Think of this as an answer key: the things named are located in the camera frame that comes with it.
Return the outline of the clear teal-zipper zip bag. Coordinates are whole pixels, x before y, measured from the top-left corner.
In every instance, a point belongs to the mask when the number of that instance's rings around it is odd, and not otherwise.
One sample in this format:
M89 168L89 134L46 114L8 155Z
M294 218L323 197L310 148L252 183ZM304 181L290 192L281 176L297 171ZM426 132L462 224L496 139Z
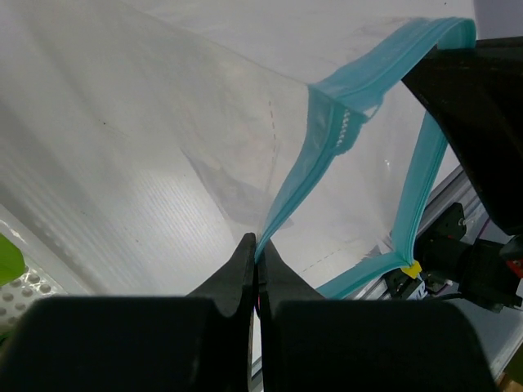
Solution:
M247 232L340 298L457 160L403 77L469 1L4 1L1 230L67 292L184 294Z

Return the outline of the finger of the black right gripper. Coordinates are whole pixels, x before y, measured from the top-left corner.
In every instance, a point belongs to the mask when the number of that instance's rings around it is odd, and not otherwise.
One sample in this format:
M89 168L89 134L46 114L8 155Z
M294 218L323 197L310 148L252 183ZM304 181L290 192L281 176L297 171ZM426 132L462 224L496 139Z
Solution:
M522 233L522 39L432 49L402 79L436 120L491 220Z

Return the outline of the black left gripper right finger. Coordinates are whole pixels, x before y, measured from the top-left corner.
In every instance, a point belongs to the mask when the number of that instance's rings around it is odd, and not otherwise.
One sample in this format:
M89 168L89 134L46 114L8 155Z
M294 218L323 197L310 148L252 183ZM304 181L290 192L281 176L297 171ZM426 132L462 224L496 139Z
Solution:
M257 264L267 391L494 391L467 318L446 301L329 300L268 244Z

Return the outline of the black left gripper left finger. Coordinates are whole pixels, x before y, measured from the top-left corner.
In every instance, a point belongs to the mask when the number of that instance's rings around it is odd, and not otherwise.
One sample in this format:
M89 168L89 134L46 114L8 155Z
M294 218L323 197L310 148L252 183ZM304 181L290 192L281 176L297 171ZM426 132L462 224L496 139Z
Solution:
M256 238L186 296L51 296L1 355L4 391L246 391Z

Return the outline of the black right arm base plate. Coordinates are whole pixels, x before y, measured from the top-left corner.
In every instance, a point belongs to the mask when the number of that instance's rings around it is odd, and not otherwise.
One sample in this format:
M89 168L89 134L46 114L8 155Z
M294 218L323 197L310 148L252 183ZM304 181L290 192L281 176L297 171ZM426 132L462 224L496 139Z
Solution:
M414 244L421 272L409 277L401 269L384 275L393 299L464 299L498 313L522 309L517 289L522 280L522 237L506 244L477 238L462 241L467 232L463 206L453 203Z

